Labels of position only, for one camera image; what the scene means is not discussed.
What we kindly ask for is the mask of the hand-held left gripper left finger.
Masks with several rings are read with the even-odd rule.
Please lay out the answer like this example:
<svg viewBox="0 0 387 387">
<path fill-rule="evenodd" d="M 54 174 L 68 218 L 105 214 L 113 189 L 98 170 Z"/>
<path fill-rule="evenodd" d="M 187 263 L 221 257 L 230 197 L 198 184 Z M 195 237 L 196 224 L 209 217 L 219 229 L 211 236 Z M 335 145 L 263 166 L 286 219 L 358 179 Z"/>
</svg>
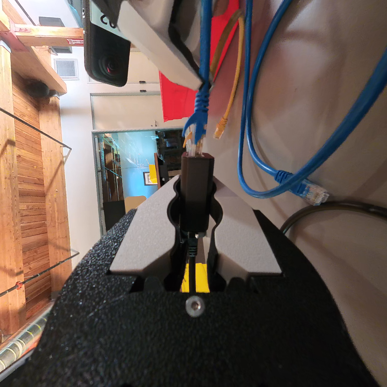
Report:
<svg viewBox="0 0 387 387">
<path fill-rule="evenodd" d="M 176 242 L 176 228 L 168 207 L 177 193 L 179 175 L 138 206 L 109 271 L 112 274 L 157 277 L 171 272 L 170 254 Z"/>
</svg>

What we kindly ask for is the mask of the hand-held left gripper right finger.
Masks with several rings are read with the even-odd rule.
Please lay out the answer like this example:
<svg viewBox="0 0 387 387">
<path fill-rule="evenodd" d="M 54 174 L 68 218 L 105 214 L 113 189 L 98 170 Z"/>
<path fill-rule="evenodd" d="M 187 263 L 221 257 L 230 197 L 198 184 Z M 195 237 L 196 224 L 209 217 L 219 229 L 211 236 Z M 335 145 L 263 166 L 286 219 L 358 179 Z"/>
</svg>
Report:
<svg viewBox="0 0 387 387">
<path fill-rule="evenodd" d="M 253 209 L 216 178 L 208 237 L 209 281 L 282 273 Z"/>
</svg>

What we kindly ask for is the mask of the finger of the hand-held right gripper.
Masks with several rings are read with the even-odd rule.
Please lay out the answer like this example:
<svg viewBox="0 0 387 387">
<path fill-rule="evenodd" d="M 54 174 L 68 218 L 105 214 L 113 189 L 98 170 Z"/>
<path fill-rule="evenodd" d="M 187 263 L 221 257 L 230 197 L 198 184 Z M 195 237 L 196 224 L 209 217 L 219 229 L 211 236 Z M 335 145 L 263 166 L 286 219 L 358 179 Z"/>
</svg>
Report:
<svg viewBox="0 0 387 387">
<path fill-rule="evenodd" d="M 118 27 L 171 82 L 199 90 L 203 80 L 187 54 L 172 42 L 168 28 L 174 1 L 122 1 Z"/>
<path fill-rule="evenodd" d="M 192 55 L 196 69 L 200 66 L 200 12 L 181 13 L 181 40 Z"/>
</svg>

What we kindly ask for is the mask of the red plastic bin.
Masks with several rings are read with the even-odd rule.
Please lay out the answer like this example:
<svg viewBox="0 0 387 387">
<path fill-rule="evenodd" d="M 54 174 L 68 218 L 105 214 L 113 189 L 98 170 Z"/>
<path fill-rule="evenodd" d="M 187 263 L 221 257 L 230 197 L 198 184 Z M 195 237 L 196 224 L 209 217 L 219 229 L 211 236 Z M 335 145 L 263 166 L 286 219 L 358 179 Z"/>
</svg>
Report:
<svg viewBox="0 0 387 387">
<path fill-rule="evenodd" d="M 222 14 L 212 16 L 210 40 L 211 65 L 215 64 L 215 51 L 222 39 L 222 33 L 233 14 L 239 10 L 239 6 L 239 0 L 230 0 Z M 161 72 L 159 72 L 159 83 L 164 122 L 187 118 L 194 112 L 196 91 L 171 82 Z"/>
</svg>

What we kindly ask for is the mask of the tan rounded board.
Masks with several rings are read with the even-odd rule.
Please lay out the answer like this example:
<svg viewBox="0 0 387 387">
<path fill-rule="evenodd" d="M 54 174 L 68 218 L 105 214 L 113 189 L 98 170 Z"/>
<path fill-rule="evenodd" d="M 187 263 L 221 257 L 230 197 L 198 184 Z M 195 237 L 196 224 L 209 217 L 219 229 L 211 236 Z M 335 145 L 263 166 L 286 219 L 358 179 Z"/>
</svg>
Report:
<svg viewBox="0 0 387 387">
<path fill-rule="evenodd" d="M 124 199 L 125 213 L 128 213 L 132 209 L 138 208 L 144 201 L 146 196 L 127 196 Z"/>
</svg>

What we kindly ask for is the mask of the white air vent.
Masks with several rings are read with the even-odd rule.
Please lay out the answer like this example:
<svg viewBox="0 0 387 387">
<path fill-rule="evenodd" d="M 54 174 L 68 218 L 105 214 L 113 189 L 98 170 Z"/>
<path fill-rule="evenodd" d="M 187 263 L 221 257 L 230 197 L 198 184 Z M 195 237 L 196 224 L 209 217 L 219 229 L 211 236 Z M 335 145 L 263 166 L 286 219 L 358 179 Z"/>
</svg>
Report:
<svg viewBox="0 0 387 387">
<path fill-rule="evenodd" d="M 77 59 L 55 59 L 54 68 L 63 80 L 79 80 Z"/>
</svg>

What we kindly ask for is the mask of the large yellow plastic bin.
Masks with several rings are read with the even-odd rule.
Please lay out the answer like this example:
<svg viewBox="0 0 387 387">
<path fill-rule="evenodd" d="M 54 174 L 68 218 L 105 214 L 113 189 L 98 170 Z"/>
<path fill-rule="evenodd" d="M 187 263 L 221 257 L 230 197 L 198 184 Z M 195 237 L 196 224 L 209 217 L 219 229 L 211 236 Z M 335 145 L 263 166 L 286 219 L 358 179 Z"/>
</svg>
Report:
<svg viewBox="0 0 387 387">
<path fill-rule="evenodd" d="M 189 293 L 189 264 L 186 264 L 184 278 L 181 284 L 181 292 Z M 207 278 L 207 264 L 196 263 L 196 292 L 209 293 Z"/>
</svg>

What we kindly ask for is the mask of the white double door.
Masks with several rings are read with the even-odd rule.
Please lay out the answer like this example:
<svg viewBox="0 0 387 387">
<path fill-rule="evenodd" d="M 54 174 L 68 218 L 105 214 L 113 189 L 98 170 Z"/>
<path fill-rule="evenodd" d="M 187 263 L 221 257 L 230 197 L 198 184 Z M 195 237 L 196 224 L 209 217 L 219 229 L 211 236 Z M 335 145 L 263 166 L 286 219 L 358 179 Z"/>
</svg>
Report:
<svg viewBox="0 0 387 387">
<path fill-rule="evenodd" d="M 164 123 L 159 94 L 91 94 L 95 131 L 129 131 L 161 127 Z"/>
</svg>

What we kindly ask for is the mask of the glass office partition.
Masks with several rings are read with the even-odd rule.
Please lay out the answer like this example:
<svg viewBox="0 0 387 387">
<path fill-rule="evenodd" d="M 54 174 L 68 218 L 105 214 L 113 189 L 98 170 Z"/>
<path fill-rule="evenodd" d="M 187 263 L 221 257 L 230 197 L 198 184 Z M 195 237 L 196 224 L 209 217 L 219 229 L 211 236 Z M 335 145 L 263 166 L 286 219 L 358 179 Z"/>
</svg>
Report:
<svg viewBox="0 0 387 387">
<path fill-rule="evenodd" d="M 149 198 L 181 173 L 182 128 L 93 133 L 99 227 L 104 235 L 125 214 L 127 196 Z M 157 170 L 158 185 L 145 186 L 143 172 Z"/>
</svg>

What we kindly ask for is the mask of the silver ventilation duct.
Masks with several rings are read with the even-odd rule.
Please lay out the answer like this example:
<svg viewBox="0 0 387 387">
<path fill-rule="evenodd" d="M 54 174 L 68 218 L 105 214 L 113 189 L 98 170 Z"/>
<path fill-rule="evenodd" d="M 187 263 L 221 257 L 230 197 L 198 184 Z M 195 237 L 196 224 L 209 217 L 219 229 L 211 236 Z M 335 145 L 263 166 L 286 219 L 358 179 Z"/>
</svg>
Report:
<svg viewBox="0 0 387 387">
<path fill-rule="evenodd" d="M 40 340 L 46 326 L 47 317 L 43 316 L 23 326 L 5 341 L 0 348 L 0 372 L 31 351 Z"/>
</svg>

